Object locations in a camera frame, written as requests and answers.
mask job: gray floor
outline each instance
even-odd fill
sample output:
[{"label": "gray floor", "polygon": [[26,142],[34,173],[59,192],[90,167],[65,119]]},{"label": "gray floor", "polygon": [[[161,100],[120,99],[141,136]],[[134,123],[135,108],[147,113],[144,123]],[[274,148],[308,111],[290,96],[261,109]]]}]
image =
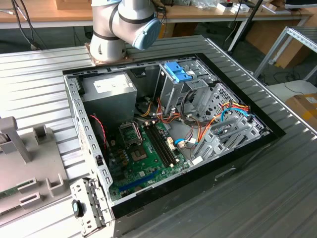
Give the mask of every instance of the gray floor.
[{"label": "gray floor", "polygon": [[[216,44],[222,46],[223,40],[230,33],[230,29],[227,27],[226,22],[216,22],[206,24],[199,24],[196,28],[195,34],[201,34],[205,37],[210,38]],[[79,38],[76,40],[74,37],[74,30]],[[73,47],[75,45],[83,45],[89,41],[85,37],[84,27],[58,27],[58,28],[40,28],[37,29],[38,34],[41,36],[45,44],[49,49],[53,48],[64,48]],[[224,49],[228,49],[231,44],[232,37],[224,44]],[[30,47],[23,38],[19,29],[0,29],[0,54],[29,51]],[[235,60],[237,60],[244,68],[250,71],[255,71],[264,58],[264,54],[257,48],[253,47],[246,41],[240,42],[236,51],[233,54]],[[299,74],[300,78],[304,78],[317,64],[317,54],[311,53],[311,55],[300,65],[294,68],[295,72]],[[261,80],[267,85],[277,84],[278,82],[286,82],[286,73],[276,75],[277,72],[292,72],[293,69],[282,69],[269,65],[263,72]],[[317,85],[317,75],[311,77],[310,82]]]}]

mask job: slotted metal surface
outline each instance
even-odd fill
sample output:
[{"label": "slotted metal surface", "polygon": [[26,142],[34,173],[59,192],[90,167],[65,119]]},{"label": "slotted metal surface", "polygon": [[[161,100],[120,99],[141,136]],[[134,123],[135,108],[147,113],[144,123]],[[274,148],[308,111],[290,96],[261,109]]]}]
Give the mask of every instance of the slotted metal surface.
[{"label": "slotted metal surface", "polygon": [[317,27],[293,26],[288,28],[287,33],[317,52]]},{"label": "slotted metal surface", "polygon": [[[162,39],[135,59],[203,52],[287,134],[245,170],[125,235],[126,238],[315,237],[316,132],[300,122],[239,64],[202,36]],[[70,118],[62,69],[91,66],[84,47],[0,56],[0,116],[17,117],[19,133],[46,124],[71,180],[88,174]],[[71,197],[0,228],[0,237],[81,237]]]}]

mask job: yellow wire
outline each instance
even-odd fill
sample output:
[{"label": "yellow wire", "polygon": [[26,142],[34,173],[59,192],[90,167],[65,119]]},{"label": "yellow wire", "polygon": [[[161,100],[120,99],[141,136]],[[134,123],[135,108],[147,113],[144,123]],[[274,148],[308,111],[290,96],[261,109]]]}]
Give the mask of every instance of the yellow wire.
[{"label": "yellow wire", "polygon": [[151,104],[152,104],[152,103],[149,104],[149,107],[148,107],[147,112],[141,115],[142,117],[146,117],[146,116],[150,113]]},{"label": "yellow wire", "polygon": [[240,104],[238,104],[238,103],[232,103],[232,104],[233,104],[233,105],[236,105],[236,106],[239,106],[239,107],[241,107],[241,108],[248,108],[248,106],[240,105]]}]

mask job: green circuit board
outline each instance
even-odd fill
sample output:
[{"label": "green circuit board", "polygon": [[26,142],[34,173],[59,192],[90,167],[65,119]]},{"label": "green circuit board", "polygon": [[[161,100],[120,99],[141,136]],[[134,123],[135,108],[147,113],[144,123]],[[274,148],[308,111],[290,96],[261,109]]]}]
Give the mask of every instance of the green circuit board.
[{"label": "green circuit board", "polygon": [[[154,126],[161,132],[161,139],[163,141],[169,137],[163,123],[159,122]],[[144,128],[140,126],[139,130],[143,139],[142,145],[131,145],[125,148],[122,137],[117,134],[115,136],[115,145],[110,147],[109,170],[113,184],[109,188],[109,191],[112,200],[119,200],[120,198],[189,168],[184,156],[178,149],[172,152],[174,158],[177,159],[177,163],[172,167],[164,166],[164,163],[155,151]],[[133,158],[132,155],[136,150],[143,151],[143,153],[146,154],[146,158],[135,161],[135,156]]]}]

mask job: motherboard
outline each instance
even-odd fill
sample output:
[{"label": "motherboard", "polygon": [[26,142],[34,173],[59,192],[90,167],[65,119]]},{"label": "motherboard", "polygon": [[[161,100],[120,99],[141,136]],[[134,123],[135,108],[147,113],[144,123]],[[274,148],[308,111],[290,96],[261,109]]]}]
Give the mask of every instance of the motherboard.
[{"label": "motherboard", "polygon": [[[134,139],[137,143],[127,144],[126,138]],[[131,126],[111,140],[111,198],[119,200],[187,168],[189,164],[179,149],[173,146],[162,122],[150,126]]]}]

